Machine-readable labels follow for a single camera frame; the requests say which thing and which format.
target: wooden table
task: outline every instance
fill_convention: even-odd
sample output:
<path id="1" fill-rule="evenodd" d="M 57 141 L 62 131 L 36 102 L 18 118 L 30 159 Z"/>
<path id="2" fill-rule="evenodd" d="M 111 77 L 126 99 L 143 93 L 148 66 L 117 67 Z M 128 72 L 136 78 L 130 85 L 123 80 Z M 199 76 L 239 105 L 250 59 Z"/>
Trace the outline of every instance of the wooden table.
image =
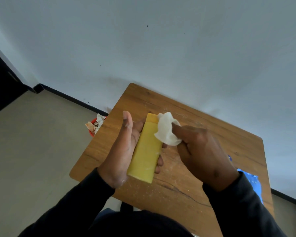
<path id="1" fill-rule="evenodd" d="M 129 84 L 95 137 L 70 172 L 82 181 L 106 158 L 122 125 L 122 111 L 131 113 L 133 121 L 170 111 L 181 125 L 210 129 L 231 155 L 237 168 L 258 175 L 265 207 L 273 213 L 272 196 L 266 167 L 263 141 L 260 137 L 197 111 L 136 84 Z M 166 215 L 198 236 L 221 236 L 214 211 L 202 190 L 202 182 L 183 165 L 176 147 L 163 150 L 164 166 L 155 174 L 152 184 L 129 177 L 114 197 L 141 210 Z"/>

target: yellow bottle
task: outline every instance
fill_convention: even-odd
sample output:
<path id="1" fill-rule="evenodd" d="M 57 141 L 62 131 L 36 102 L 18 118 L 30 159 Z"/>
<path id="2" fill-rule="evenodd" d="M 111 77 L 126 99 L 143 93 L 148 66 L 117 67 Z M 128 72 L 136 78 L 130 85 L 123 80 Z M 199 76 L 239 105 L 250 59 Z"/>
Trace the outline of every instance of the yellow bottle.
<path id="1" fill-rule="evenodd" d="M 148 113 L 143 130 L 135 147 L 127 175 L 152 183 L 162 142 L 154 134 L 158 131 L 158 116 Z"/>

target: fingernail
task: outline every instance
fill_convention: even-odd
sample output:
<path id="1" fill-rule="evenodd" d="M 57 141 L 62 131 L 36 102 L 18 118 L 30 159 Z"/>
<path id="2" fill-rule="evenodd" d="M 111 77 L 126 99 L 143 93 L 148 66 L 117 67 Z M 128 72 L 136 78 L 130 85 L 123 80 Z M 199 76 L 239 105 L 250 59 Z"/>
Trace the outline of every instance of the fingernail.
<path id="1" fill-rule="evenodd" d="M 126 120 L 126 119 L 127 119 L 127 112 L 123 111 L 123 120 Z"/>

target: right hand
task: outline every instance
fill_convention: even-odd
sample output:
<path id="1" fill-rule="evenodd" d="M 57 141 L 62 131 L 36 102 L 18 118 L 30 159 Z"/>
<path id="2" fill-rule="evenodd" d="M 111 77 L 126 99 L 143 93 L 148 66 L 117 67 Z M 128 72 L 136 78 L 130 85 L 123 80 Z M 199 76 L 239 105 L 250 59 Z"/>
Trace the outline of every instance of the right hand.
<path id="1" fill-rule="evenodd" d="M 182 139 L 177 146 L 180 158 L 197 179 L 222 191 L 238 178 L 237 169 L 208 130 L 172 124 L 172 132 Z"/>

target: black jacket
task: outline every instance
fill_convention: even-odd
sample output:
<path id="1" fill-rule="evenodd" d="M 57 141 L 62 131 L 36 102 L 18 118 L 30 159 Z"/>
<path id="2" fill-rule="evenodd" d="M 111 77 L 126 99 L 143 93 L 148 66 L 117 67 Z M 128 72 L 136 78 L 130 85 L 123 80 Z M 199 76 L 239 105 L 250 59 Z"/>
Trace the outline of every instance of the black jacket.
<path id="1" fill-rule="evenodd" d="M 206 184 L 203 190 L 224 236 L 285 236 L 242 172 L 221 192 Z M 114 191 L 95 169 L 20 236 L 191 236 L 176 221 L 149 211 L 116 212 L 92 225 Z"/>

